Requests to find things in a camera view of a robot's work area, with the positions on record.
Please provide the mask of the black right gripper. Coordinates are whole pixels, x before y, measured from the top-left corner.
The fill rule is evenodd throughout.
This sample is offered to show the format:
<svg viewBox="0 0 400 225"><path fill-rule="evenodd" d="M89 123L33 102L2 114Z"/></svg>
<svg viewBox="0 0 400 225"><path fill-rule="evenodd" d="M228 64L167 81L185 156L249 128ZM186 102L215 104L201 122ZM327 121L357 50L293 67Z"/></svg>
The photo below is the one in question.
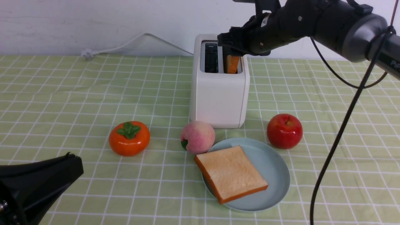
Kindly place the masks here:
<svg viewBox="0 0 400 225"><path fill-rule="evenodd" d="M252 0L256 14L242 27L231 27L217 36L217 44L234 56L267 56L271 50L313 34L316 1Z"/></svg>

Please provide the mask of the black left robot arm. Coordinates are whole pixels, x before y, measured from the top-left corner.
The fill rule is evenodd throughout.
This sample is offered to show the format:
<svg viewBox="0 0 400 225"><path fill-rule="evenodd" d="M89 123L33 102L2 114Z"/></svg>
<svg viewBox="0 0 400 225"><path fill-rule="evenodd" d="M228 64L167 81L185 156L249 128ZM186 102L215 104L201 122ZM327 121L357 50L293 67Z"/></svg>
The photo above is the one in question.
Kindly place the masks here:
<svg viewBox="0 0 400 225"><path fill-rule="evenodd" d="M41 162L1 165L0 223L38 225L83 173L82 159L72 153Z"/></svg>

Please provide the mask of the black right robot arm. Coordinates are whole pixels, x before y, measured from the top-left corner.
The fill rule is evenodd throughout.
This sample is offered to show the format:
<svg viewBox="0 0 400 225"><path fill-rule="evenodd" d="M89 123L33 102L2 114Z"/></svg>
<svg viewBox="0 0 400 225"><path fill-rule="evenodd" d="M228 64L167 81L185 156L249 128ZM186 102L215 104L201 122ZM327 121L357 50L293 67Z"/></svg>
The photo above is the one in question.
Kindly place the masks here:
<svg viewBox="0 0 400 225"><path fill-rule="evenodd" d="M372 60L388 24L373 7L353 0L253 0L256 15L242 27L217 36L234 56L267 56L304 37L353 63Z"/></svg>

